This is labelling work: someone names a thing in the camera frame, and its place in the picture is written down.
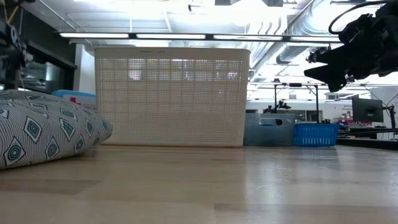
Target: white plastic basket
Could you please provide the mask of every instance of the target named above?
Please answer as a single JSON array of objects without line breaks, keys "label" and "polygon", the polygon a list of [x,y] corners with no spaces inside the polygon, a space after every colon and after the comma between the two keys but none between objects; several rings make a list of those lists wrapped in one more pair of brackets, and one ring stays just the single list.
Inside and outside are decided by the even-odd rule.
[{"label": "white plastic basket", "polygon": [[97,48],[98,112],[107,143],[241,146],[250,52]]}]

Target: gray storage bin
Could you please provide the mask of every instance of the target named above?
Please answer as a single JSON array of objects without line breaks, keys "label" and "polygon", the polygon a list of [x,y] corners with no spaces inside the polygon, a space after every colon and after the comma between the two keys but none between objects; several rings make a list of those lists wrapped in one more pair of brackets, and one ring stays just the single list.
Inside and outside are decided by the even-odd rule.
[{"label": "gray storage bin", "polygon": [[244,124],[246,146],[291,146],[294,114],[247,113]]}]

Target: fluorescent light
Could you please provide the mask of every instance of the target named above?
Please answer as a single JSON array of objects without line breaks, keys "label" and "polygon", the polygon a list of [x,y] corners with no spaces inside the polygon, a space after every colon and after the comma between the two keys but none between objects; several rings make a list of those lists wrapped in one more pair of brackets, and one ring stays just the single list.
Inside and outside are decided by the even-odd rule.
[{"label": "fluorescent light", "polygon": [[138,39],[205,39],[203,34],[137,34]]},{"label": "fluorescent light", "polygon": [[214,35],[216,40],[269,40],[279,41],[282,37],[261,36],[261,35]]},{"label": "fluorescent light", "polygon": [[61,33],[61,37],[68,37],[68,38],[109,38],[109,39],[126,39],[129,38],[129,34],[104,34],[104,33]]},{"label": "fluorescent light", "polygon": [[340,43],[338,37],[322,37],[322,36],[313,36],[313,37],[291,37],[290,41],[304,41],[304,42],[337,42]]}]

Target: table surface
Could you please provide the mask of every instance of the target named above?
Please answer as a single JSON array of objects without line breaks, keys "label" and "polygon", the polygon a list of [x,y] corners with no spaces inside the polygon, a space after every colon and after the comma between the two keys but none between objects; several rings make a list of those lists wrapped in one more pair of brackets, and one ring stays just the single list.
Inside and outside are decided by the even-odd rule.
[{"label": "table surface", "polygon": [[398,223],[398,154],[100,146],[0,171],[1,223]]}]

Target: ceiling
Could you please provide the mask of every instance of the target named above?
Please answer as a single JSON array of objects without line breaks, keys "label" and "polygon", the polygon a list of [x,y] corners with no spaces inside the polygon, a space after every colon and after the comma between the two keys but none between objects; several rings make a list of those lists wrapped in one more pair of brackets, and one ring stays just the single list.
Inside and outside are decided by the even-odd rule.
[{"label": "ceiling", "polygon": [[[36,0],[33,4],[24,4],[24,8],[60,32],[328,35],[331,20],[352,7],[330,4],[330,0],[284,0],[283,7],[268,7],[262,0],[237,0],[230,6],[220,6],[226,2],[229,1]],[[303,10],[310,2],[312,5]],[[334,29],[376,9],[355,10],[343,16]],[[301,11],[302,15],[293,19]],[[305,77],[303,71],[318,66],[305,61],[308,51],[318,45],[184,40],[72,41],[89,48],[114,45],[245,48],[251,51],[250,66],[255,70],[252,82],[270,82],[275,77],[283,82],[314,82]],[[287,63],[281,64],[277,58],[287,60]]]}]

